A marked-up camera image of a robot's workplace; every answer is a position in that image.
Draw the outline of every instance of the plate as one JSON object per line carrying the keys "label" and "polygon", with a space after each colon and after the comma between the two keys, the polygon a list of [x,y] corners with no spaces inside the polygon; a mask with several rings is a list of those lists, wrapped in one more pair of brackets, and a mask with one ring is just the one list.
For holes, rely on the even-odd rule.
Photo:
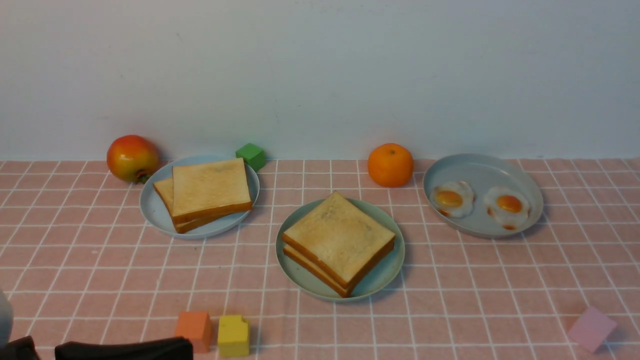
{"label": "plate", "polygon": [[[147,180],[144,188],[142,189],[142,193],[140,194],[140,209],[142,210],[142,215],[156,229],[159,229],[160,231],[175,238],[187,240],[208,238],[224,233],[225,231],[235,227],[237,224],[240,224],[240,222],[249,215],[250,211],[227,215],[184,234],[176,233],[173,223],[171,222],[171,217],[169,216],[169,211],[167,211],[162,199],[160,199],[160,196],[158,196],[154,190],[154,182],[171,177],[172,167],[174,166],[193,165],[230,159],[233,159],[233,157],[215,154],[197,155],[180,159],[163,166],[155,172],[149,180]],[[244,164],[244,168],[246,169],[247,181],[249,183],[249,193],[253,200],[253,205],[255,205],[255,202],[258,199],[258,194],[260,193],[260,180],[258,179],[258,174],[256,174],[249,165]]]}
{"label": "plate", "polygon": [[396,238],[394,239],[395,244],[393,251],[387,254],[387,256],[360,281],[350,297],[342,298],[328,285],[307,271],[307,269],[284,254],[282,249],[285,243],[282,240],[282,233],[311,212],[311,210],[315,209],[322,201],[324,201],[324,199],[302,205],[302,207],[291,213],[282,226],[280,226],[278,238],[276,239],[276,256],[278,258],[278,264],[280,264],[280,268],[284,271],[284,274],[304,292],[320,299],[335,302],[359,300],[382,290],[400,273],[400,269],[404,263],[404,238],[394,219],[380,208],[368,202],[348,198],[348,201],[358,209],[379,222],[382,226],[393,231],[396,234]]}
{"label": "plate", "polygon": [[[479,238],[507,238],[530,228],[542,215],[544,200],[536,182],[526,172],[508,161],[482,154],[457,154],[436,161],[424,173],[422,188],[427,201],[432,189],[448,181],[466,181],[476,193],[474,210],[464,218],[448,218],[439,212],[447,224],[462,233]],[[522,193],[531,204],[531,215],[517,230],[503,229],[484,210],[483,197],[493,186],[507,186]]]}

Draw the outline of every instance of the table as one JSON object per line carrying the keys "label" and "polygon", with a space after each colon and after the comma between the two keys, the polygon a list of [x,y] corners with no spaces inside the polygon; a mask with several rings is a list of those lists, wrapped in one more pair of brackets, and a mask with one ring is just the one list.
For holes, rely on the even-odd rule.
{"label": "table", "polygon": [[[511,160],[541,186],[539,224],[509,241],[457,233],[421,189],[376,186],[366,161],[271,160],[242,225],[206,240],[145,224],[141,185],[103,161],[0,161],[0,287],[12,339],[43,359],[65,341],[127,343],[173,335],[180,311],[242,314],[250,359],[637,359],[640,159]],[[407,245],[400,276],[351,304],[317,300],[282,273],[279,225],[332,190],[378,205]],[[619,323],[590,355],[566,337],[594,305]],[[197,359],[215,359],[212,351]]]}

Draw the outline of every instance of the white wall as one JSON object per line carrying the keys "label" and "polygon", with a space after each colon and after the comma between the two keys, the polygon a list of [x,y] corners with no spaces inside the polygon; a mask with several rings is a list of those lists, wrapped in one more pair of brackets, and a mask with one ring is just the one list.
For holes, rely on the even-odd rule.
{"label": "white wall", "polygon": [[0,0],[0,158],[640,154],[638,0]]}

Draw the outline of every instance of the egg yolk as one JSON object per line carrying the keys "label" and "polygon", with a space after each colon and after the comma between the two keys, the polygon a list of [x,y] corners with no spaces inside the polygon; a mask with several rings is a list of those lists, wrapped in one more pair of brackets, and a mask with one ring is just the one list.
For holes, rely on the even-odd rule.
{"label": "egg yolk", "polygon": [[439,204],[447,206],[449,208],[458,208],[462,206],[462,196],[450,190],[439,192],[436,196],[436,200]]}
{"label": "egg yolk", "polygon": [[519,213],[522,210],[522,203],[517,197],[512,195],[503,195],[496,201],[501,209],[510,213]]}

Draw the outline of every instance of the red apple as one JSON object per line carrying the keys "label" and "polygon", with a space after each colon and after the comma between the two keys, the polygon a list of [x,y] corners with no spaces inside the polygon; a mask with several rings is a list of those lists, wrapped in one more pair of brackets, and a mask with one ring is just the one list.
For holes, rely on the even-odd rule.
{"label": "red apple", "polygon": [[147,139],[126,135],[109,146],[107,166],[120,180],[144,184],[160,168],[160,157],[155,145]]}

